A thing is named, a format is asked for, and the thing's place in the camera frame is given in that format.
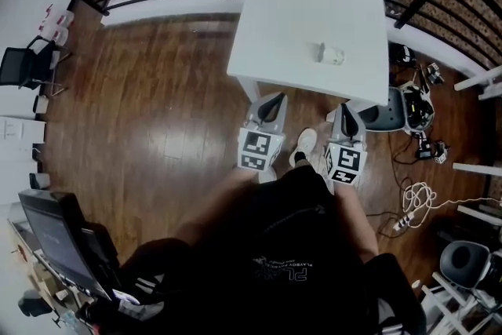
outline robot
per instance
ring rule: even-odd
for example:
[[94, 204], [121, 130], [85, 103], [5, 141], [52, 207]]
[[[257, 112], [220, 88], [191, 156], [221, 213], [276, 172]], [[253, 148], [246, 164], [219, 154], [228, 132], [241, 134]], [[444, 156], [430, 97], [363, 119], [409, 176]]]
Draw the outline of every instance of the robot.
[[[265, 171], [281, 151], [288, 97], [272, 93], [253, 102], [238, 135], [237, 165]], [[326, 145], [321, 171], [328, 180], [354, 184], [366, 162], [366, 127], [346, 104], [334, 116], [333, 130]]]

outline white sneaker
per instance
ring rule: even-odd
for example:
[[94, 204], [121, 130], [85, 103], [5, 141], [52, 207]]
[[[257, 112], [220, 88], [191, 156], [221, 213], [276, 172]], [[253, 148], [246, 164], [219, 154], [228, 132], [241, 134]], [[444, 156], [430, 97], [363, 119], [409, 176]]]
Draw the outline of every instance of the white sneaker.
[[275, 169], [272, 168], [271, 166], [267, 170], [261, 170], [258, 173], [258, 183], [260, 184], [276, 180], [277, 180], [277, 173], [275, 172]]
[[305, 154], [305, 158], [310, 160], [311, 153], [314, 150], [315, 143], [317, 143], [317, 132], [314, 129], [305, 129], [301, 132], [298, 137], [298, 142], [296, 143], [295, 151], [289, 157], [289, 164], [294, 168], [295, 163], [295, 154], [297, 152], [303, 152]]

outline person's leg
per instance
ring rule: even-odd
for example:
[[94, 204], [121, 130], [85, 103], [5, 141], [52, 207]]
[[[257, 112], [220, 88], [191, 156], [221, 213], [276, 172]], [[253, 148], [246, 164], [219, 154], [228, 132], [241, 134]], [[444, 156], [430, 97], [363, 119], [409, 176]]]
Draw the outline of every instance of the person's leg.
[[344, 233], [357, 251], [361, 261], [366, 263], [377, 256], [377, 236], [359, 202], [354, 186], [337, 184], [334, 203]]
[[234, 168], [183, 218], [173, 237], [193, 246], [208, 238], [249, 193], [256, 171]]
[[295, 160], [295, 168], [301, 168], [302, 166], [311, 166], [311, 163], [308, 161], [307, 156], [304, 152], [298, 151], [294, 155]]

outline extension cord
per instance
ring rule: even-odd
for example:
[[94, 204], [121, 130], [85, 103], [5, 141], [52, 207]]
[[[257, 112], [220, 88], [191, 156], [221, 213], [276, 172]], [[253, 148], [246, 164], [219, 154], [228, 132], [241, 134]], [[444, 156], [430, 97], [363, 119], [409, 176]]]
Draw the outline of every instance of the extension cord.
[[[500, 202], [500, 200], [483, 197], [456, 201], [447, 200], [438, 206], [434, 206], [432, 203], [436, 199], [436, 196], [437, 194], [432, 191], [432, 189], [425, 182], [418, 182], [408, 186], [402, 193], [402, 212], [405, 215], [394, 224], [393, 229], [395, 231], [401, 231], [406, 227], [416, 229], [421, 226], [423, 222], [425, 222], [427, 215], [431, 212], [431, 209], [439, 209], [449, 203], [457, 204], [459, 202], [493, 200], [499, 202], [500, 206], [502, 206], [502, 202]], [[420, 223], [412, 224], [412, 220], [415, 218], [417, 211], [423, 208], [426, 208], [426, 210]]]
[[395, 231], [400, 231], [401, 229], [405, 228], [406, 226], [408, 226], [409, 222], [415, 217], [415, 214], [412, 212], [410, 213], [407, 213], [403, 218], [401, 218], [400, 220], [398, 220], [394, 226], [393, 226], [393, 229]]

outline wooden floor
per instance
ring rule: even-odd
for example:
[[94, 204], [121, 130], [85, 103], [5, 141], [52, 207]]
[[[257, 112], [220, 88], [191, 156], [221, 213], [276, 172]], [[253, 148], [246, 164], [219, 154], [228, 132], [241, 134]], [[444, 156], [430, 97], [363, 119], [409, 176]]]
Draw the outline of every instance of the wooden floor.
[[[100, 16], [77, 5], [59, 80], [70, 89], [49, 105], [42, 152], [53, 188], [74, 192], [89, 220], [107, 226], [122, 261], [148, 240], [169, 235], [182, 216], [236, 161], [237, 133], [248, 101], [225, 71], [238, 23], [236, 15], [180, 17], [104, 28]], [[426, 181], [438, 200], [476, 198], [485, 177], [454, 171], [451, 162], [482, 162], [484, 128], [491, 117], [474, 90], [456, 93], [461, 77], [443, 69], [446, 85], [433, 87], [433, 138], [452, 148], [449, 161], [396, 166], [398, 178]], [[299, 89], [289, 97], [282, 163], [305, 127], [321, 140], [333, 96]], [[407, 141], [390, 135], [393, 152]], [[316, 147], [318, 163], [322, 141]], [[368, 134], [369, 159], [358, 193], [367, 213], [400, 210], [386, 133]], [[411, 160], [415, 144], [400, 158]], [[452, 213], [452, 208], [438, 214]], [[385, 217], [370, 218], [375, 228]], [[394, 253], [410, 281], [426, 280], [438, 261], [427, 227], [398, 239], [379, 236], [381, 251]]]

